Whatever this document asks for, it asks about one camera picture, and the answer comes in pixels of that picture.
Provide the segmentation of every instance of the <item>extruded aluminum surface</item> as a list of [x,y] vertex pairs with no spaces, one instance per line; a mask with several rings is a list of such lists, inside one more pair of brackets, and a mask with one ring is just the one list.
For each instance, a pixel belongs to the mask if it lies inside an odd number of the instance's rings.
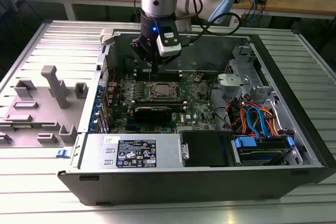
[[[65,47],[73,50],[98,48],[102,28],[138,29],[135,24],[95,22],[53,22],[41,28],[36,42],[27,46],[18,59],[18,66],[41,65],[48,57],[32,55],[38,47],[60,52]],[[230,28],[213,28],[226,33]],[[289,82],[297,98],[336,157],[336,86],[332,73],[299,35],[289,30],[241,28],[237,34],[259,35],[277,66]],[[57,57],[56,63],[71,64],[82,69],[95,66],[96,56],[69,55]],[[20,70],[12,69],[12,82]],[[313,74],[319,82],[314,82]],[[2,82],[1,103],[6,107],[4,95],[15,94],[13,88]],[[94,223],[334,223],[336,222],[336,175],[315,185],[301,186],[280,200],[227,201],[195,204],[163,204],[117,207],[88,207],[82,205],[55,172],[70,160],[56,159],[58,148],[0,149],[0,220],[17,223],[59,222],[60,218],[76,222]]]

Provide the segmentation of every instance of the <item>table leg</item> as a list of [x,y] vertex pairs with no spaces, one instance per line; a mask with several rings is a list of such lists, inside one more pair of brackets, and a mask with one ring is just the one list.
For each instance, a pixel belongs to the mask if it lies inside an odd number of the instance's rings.
[[7,9],[10,9],[12,12],[17,13],[18,8],[16,6],[16,1],[14,0],[1,0],[1,2],[7,7]]
[[71,1],[65,0],[63,4],[64,4],[64,9],[68,16],[68,20],[77,20],[75,10],[74,10],[74,7],[72,6]]

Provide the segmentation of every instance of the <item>floor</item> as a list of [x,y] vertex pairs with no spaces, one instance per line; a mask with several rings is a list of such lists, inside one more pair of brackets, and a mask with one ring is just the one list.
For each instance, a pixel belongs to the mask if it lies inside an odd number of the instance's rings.
[[[60,4],[53,3],[30,3],[32,7],[44,19],[67,19],[64,8]],[[25,48],[42,20],[25,3],[17,3],[17,13],[6,12],[0,15],[0,78],[15,62],[20,52]],[[108,7],[75,5],[75,11],[79,20],[87,21],[111,21],[111,22],[134,22],[135,14],[132,7]],[[250,27],[271,27],[299,30],[315,49],[318,49],[326,38],[322,36],[327,30],[326,20],[316,19],[293,19],[285,17],[263,16],[260,21],[249,23]],[[330,39],[320,51],[324,60],[336,71],[336,33],[330,34]]]

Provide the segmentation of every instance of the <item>white sticker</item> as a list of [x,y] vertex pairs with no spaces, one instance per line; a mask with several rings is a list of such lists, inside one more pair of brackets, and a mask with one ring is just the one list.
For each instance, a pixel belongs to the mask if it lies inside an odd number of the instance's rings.
[[104,143],[105,144],[113,144],[113,143],[117,143],[120,140],[119,136],[105,136],[104,137]]

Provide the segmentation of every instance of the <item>blue cable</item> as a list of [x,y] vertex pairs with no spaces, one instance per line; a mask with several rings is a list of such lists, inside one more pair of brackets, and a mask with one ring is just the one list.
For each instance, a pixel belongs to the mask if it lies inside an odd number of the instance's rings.
[[254,11],[253,11],[253,15],[252,15],[252,23],[254,22],[254,18],[255,18],[256,13],[257,13],[256,0],[253,0],[253,7],[254,7]]
[[252,110],[256,110],[258,112],[259,117],[260,117],[260,124],[261,124],[262,133],[264,134],[264,136],[269,137],[269,132],[268,132],[268,129],[265,125],[264,115],[262,114],[262,111],[258,107],[252,106],[247,110],[247,113],[246,113],[247,125],[249,126],[249,128],[254,133],[256,133],[257,137],[260,137],[259,132],[253,127],[253,125],[251,123],[251,117],[250,116],[251,116]]

